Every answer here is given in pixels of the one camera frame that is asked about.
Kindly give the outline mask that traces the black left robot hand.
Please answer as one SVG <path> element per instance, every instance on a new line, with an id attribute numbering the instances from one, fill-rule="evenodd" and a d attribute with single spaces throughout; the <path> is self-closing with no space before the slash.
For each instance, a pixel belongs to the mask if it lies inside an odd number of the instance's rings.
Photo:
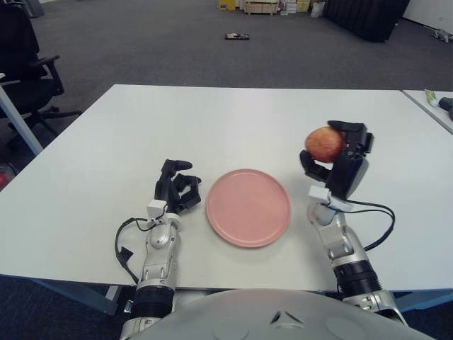
<path id="1" fill-rule="evenodd" d="M 180 172 L 192 167 L 190 162 L 183 160 L 167 159 L 164 162 L 155 185 L 154 198 L 166 202 L 166 212 L 179 215 L 201 202 L 198 187 L 202 180 Z"/>

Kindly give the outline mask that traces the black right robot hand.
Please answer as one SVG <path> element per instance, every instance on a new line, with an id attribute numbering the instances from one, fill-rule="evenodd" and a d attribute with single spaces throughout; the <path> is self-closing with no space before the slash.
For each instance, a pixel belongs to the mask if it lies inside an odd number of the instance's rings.
<path id="1" fill-rule="evenodd" d="M 333 196 L 346 200 L 364 176 L 374 135 L 363 123 L 329 120 L 311 132 L 299 154 L 305 174 L 325 184 Z"/>

